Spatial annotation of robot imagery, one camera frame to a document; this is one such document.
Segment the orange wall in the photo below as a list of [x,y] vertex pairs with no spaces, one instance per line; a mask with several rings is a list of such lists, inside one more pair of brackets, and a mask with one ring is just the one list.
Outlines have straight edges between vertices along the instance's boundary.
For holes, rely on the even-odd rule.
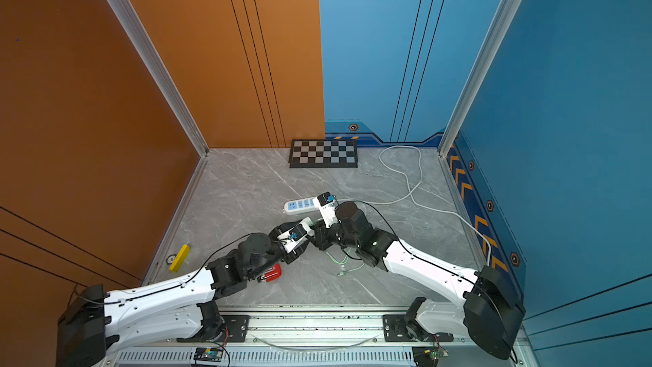
[[0,15],[0,353],[51,366],[74,284],[140,284],[198,155],[106,0]]
[[324,136],[319,0],[130,1],[210,147]]

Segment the blue wall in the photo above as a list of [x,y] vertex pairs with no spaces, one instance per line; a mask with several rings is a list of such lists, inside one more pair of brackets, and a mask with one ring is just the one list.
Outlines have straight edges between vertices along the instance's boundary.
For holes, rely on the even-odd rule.
[[327,121],[362,121],[385,142],[447,125],[500,0],[419,2],[320,0]]
[[652,273],[651,71],[652,0],[523,0],[462,127],[524,254],[543,367],[649,363],[652,277],[617,286]]

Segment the red object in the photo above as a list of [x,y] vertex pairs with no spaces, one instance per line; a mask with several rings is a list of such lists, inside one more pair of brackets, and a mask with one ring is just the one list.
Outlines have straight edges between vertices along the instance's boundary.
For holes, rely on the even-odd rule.
[[281,265],[276,264],[272,266],[272,269],[265,272],[265,281],[266,282],[273,281],[275,279],[279,279],[280,276],[281,276]]

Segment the gray marble floor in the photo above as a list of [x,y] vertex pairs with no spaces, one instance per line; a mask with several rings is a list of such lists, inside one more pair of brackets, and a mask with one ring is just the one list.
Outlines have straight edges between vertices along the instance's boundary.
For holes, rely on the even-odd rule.
[[[378,159],[380,151],[382,149],[358,149],[357,169],[290,169],[288,149],[213,149],[173,239],[171,254],[188,244],[191,252],[181,272],[194,270],[212,251],[240,235],[267,233],[278,224],[299,220],[302,216],[290,217],[282,212],[287,200],[299,197],[328,191],[340,199],[396,200],[407,193],[405,178],[381,165]],[[421,151],[424,181],[414,192],[415,199],[429,207],[453,210],[451,192],[436,159],[436,151]],[[406,172],[412,184],[419,181],[417,151],[392,149],[384,153],[383,160],[387,165]],[[409,198],[378,208],[398,235],[411,245],[445,261],[476,267],[457,217],[416,207]],[[372,224],[387,229],[371,208],[362,209]],[[316,219],[318,212],[312,216]],[[329,252],[337,259],[343,257],[335,247],[331,247]],[[349,260],[346,268],[359,264]],[[417,282],[379,268],[364,266],[345,276],[337,276],[343,268],[313,246],[297,261],[290,265],[282,263],[281,266],[280,279],[269,283],[249,282],[247,289],[220,299],[218,304],[408,306],[418,296],[444,300]],[[176,274],[162,267],[155,280],[174,276]]]

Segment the yellow chevron stripe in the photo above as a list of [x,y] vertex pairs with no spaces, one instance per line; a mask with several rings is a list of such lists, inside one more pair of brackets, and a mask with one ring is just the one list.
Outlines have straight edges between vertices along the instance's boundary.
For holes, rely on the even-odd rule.
[[509,271],[507,270],[507,265],[503,264],[503,263],[500,261],[500,259],[496,259],[494,256],[492,256],[492,257],[491,257],[491,267],[492,267],[493,269],[495,269],[495,266],[496,266],[496,265],[498,265],[498,266],[500,266],[502,269],[504,269],[506,273],[509,272]]
[[466,172],[463,169],[455,169],[455,184],[459,184],[460,174],[465,175]]
[[487,224],[487,221],[484,218],[475,216],[475,229],[478,229],[478,223],[485,224],[487,227],[489,227],[489,224]]
[[462,182],[461,183],[461,199],[464,200],[464,189],[473,190],[470,184]]
[[[489,237],[488,235],[485,235],[485,238],[487,239],[487,241],[489,241],[489,244],[491,244],[491,245],[493,245],[494,247],[498,248],[498,244],[496,244],[495,241],[492,240],[491,237]],[[487,241],[485,241],[485,240],[483,239],[483,252],[484,252],[485,254],[487,253]]]
[[453,161],[453,160],[457,160],[457,161],[459,161],[460,158],[459,158],[458,156],[451,156],[451,172],[452,172],[452,161]]

